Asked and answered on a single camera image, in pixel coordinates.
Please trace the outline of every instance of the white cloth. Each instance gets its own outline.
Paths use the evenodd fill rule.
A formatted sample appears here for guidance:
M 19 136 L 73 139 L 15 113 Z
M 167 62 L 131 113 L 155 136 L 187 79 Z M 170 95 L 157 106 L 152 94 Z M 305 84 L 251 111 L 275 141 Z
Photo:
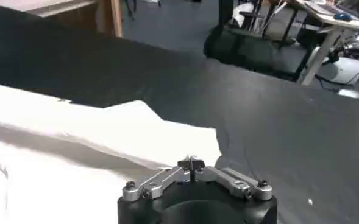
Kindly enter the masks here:
M 214 129 L 164 121 L 143 102 L 58 101 L 0 86 L 0 223 L 116 223 L 127 180 L 220 156 Z

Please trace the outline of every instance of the screw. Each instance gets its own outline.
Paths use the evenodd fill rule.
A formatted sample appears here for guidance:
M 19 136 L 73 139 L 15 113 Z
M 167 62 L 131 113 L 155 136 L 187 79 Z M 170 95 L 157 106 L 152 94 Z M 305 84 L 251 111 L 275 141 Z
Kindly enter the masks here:
M 143 197 L 144 197 L 144 198 L 147 198 L 147 199 L 152 198 L 152 192 L 149 191 L 149 190 L 144 190 L 144 192 L 143 192 Z
M 132 189 L 132 188 L 135 188 L 136 187 L 136 183 L 134 181 L 128 181 L 126 182 L 126 189 Z
M 261 180 L 258 182 L 258 187 L 266 187 L 267 185 L 269 184 L 265 180 Z
M 243 190 L 243 196 L 245 199 L 250 200 L 252 198 L 252 192 L 250 191 L 250 189 L 245 189 Z

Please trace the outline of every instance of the cable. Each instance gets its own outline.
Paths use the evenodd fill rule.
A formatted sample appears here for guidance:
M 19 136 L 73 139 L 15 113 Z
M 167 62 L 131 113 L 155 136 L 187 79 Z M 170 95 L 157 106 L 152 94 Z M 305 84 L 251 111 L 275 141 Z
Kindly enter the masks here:
M 266 29 L 266 27 L 269 25 L 269 23 L 271 22 L 271 19 L 277 14 L 279 13 L 279 11 L 281 11 L 281 9 L 283 9 L 288 3 L 285 2 L 284 0 L 279 0 L 278 5 L 276 7 L 276 9 L 274 10 L 274 12 L 271 14 L 269 20 L 267 21 L 267 23 L 263 26 L 262 32 L 263 33 Z
M 357 76 L 359 75 L 359 72 L 354 76 L 352 77 L 345 85 L 348 85 L 351 81 L 353 81 Z
M 338 88 L 333 88 L 333 89 L 331 89 L 331 88 L 324 87 L 322 81 L 327 81 L 327 80 L 324 80 L 322 77 L 320 77 L 320 76 L 318 76 L 318 75 L 316 75 L 315 77 L 316 77 L 316 79 L 319 81 L 321 88 L 326 89 L 326 90 L 328 90 L 328 91 L 331 91 L 331 92 L 333 92 L 333 93 L 339 92 L 340 89 L 338 89 Z

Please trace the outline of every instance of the black cloth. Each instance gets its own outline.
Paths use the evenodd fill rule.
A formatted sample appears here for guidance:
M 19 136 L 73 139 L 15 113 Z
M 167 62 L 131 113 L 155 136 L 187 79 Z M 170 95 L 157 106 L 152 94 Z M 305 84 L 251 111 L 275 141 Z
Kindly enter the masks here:
M 214 127 L 225 158 L 272 184 L 281 222 L 359 223 L 358 100 L 1 7 L 0 84 Z

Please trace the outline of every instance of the floor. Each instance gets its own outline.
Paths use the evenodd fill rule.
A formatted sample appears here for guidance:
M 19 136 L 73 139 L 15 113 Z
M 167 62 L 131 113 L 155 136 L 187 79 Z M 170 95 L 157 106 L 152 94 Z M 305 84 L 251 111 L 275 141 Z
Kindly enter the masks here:
M 267 11 L 268 6 L 264 5 L 261 14 L 265 15 Z M 291 9 L 283 9 L 277 14 L 270 23 L 268 35 L 281 37 L 292 12 Z M 134 20 L 127 16 L 123 4 L 125 38 L 174 51 L 203 55 L 204 41 L 218 22 L 218 1 L 202 0 L 201 3 L 195 3 L 190 0 L 162 0 L 159 7 L 154 2 L 138 0 L 137 11 L 133 15 Z M 290 37 L 297 35 L 300 22 L 305 17 L 305 12 L 299 12 L 290 30 Z M 251 57 L 290 72 L 295 70 L 305 53 L 299 46 L 280 50 L 257 40 L 242 44 L 240 52 L 251 52 Z M 310 86 L 333 92 L 340 89 L 359 92 L 359 80 L 354 86 L 344 86 L 314 79 Z

